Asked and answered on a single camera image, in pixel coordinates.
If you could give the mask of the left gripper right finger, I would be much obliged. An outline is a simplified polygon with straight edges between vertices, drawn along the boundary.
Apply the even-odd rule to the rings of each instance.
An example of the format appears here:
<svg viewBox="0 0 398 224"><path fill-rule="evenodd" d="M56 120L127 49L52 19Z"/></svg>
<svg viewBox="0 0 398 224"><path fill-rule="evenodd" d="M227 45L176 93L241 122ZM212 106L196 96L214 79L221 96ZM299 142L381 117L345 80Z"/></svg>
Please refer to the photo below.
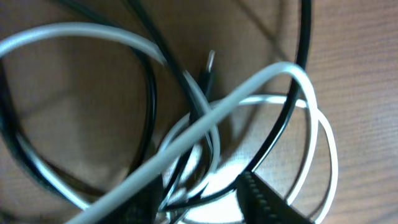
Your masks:
<svg viewBox="0 0 398 224"><path fill-rule="evenodd" d="M253 172L238 175L236 196L247 224L312 224Z"/></svg>

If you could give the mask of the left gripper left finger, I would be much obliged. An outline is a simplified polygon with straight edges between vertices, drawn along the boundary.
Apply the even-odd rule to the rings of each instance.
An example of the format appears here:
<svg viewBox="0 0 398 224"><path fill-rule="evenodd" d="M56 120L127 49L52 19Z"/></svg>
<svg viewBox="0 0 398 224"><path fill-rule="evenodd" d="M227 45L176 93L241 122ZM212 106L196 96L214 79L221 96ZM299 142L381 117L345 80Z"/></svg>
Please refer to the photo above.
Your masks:
<svg viewBox="0 0 398 224"><path fill-rule="evenodd" d="M162 202L163 190L163 178L156 177L120 207L98 221L98 224L154 223Z"/></svg>

